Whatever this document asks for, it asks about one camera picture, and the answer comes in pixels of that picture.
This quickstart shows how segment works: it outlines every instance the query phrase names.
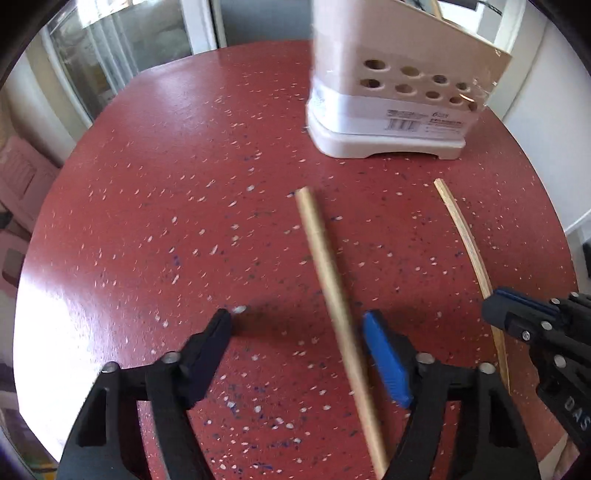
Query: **red speckled table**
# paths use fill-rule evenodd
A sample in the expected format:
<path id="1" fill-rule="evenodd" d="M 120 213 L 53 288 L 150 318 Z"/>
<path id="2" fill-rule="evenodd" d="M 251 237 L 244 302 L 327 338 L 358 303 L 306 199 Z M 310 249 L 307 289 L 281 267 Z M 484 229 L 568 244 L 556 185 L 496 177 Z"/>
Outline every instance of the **red speckled table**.
<path id="1" fill-rule="evenodd" d="M 435 178 L 471 222 L 494 286 L 541 299 L 576 288 L 544 188 L 491 112 L 456 161 L 336 160 L 304 128 L 309 70 L 302 42 L 180 60 L 135 78 L 78 143 L 37 222 L 15 328 L 22 415 L 54 456 L 102 364 L 152 362 L 218 307 L 247 306 L 208 398 L 190 412 L 215 476 L 372 477 L 292 195 L 304 185 L 317 193 L 357 318 L 382 309 L 442 361 L 494 361 L 494 347 Z M 561 428 L 535 395 L 527 352 L 507 342 L 513 398 L 542 456 Z M 392 453 L 406 412 L 372 381 Z M 450 406 L 449 426 L 456 414 Z M 452 434 L 434 478 L 444 478 Z"/>

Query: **thin wooden strip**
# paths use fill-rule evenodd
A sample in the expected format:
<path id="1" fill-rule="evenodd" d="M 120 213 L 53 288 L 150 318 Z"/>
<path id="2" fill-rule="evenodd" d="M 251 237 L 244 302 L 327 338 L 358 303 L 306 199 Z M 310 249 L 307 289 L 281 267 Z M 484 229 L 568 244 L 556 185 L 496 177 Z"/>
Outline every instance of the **thin wooden strip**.
<path id="1" fill-rule="evenodd" d="M 441 13 L 441 7 L 437 0 L 431 0 L 431 7 L 433 8 L 433 15 L 439 20 L 443 20 L 443 14 Z"/>
<path id="2" fill-rule="evenodd" d="M 312 192 L 308 187 L 304 187 L 296 192 L 295 199 L 306 230 L 324 300 L 335 329 L 343 365 L 351 388 L 355 392 L 353 397 L 374 472 L 378 480 L 382 480 L 388 468 L 388 458 L 369 392 L 367 365 L 356 341 L 353 317 L 345 300 L 341 277 L 336 268 L 335 259 L 324 232 L 324 224 L 316 208 Z"/>
<path id="3" fill-rule="evenodd" d="M 491 279 L 488 277 L 488 273 L 486 272 L 486 267 L 484 262 L 482 261 L 482 257 L 480 255 L 480 251 L 476 246 L 476 241 L 474 240 L 474 236 L 470 231 L 470 227 L 466 222 L 466 219 L 462 215 L 462 211 L 457 206 L 457 203 L 443 181 L 443 179 L 435 180 L 435 187 L 441 195 L 441 199 L 445 203 L 447 210 L 449 211 L 450 215 L 452 216 L 453 223 L 456 224 L 457 231 L 460 233 L 462 237 L 462 241 L 464 242 L 464 246 L 468 251 L 468 256 L 470 257 L 470 262 L 472 263 L 472 267 L 474 268 L 474 273 L 476 273 L 476 278 L 478 279 L 478 284 L 480 285 L 480 291 L 482 292 L 482 297 L 487 299 L 492 295 L 492 284 Z M 511 393 L 510 383 L 509 383 L 509 365 L 507 364 L 507 352 L 505 348 L 505 336 L 503 331 L 499 330 L 496 327 L 491 325 L 492 329 L 492 339 L 495 342 L 496 347 L 496 354 L 499 358 L 499 370 L 501 371 L 501 378 L 507 391 Z"/>

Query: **blue gripper pad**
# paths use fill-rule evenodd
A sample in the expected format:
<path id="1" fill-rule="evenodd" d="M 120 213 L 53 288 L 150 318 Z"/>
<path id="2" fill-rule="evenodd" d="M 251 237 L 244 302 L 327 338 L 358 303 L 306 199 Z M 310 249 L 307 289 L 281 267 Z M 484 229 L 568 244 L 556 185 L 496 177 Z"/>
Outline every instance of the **blue gripper pad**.
<path id="1" fill-rule="evenodd" d="M 363 336 L 390 397 L 401 407 L 409 408 L 413 402 L 413 394 L 410 390 L 407 369 L 400 357 L 400 354 L 405 352 L 395 350 L 388 338 L 388 330 L 379 310 L 371 310 L 364 314 Z"/>

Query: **glass door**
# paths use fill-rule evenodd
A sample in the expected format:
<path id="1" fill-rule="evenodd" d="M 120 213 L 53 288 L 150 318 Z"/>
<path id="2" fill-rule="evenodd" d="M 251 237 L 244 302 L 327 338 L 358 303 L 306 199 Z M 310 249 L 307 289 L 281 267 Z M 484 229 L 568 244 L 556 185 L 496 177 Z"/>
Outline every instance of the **glass door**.
<path id="1" fill-rule="evenodd" d="M 199 0 L 71 0 L 47 24 L 44 38 L 64 88 L 80 103 L 78 110 L 93 121 L 139 72 L 216 48 L 213 27 L 195 27 L 185 19 L 189 7 L 192 16 L 197 9 L 211 22 L 204 5 Z"/>

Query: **product label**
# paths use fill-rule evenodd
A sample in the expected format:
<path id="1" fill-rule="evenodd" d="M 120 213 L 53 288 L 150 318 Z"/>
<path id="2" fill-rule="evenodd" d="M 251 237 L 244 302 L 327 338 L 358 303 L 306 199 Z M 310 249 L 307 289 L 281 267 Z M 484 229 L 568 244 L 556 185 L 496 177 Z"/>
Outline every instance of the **product label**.
<path id="1" fill-rule="evenodd" d="M 343 95 L 314 78 L 308 107 L 327 129 L 341 134 L 460 140 L 478 118 L 440 105 Z"/>

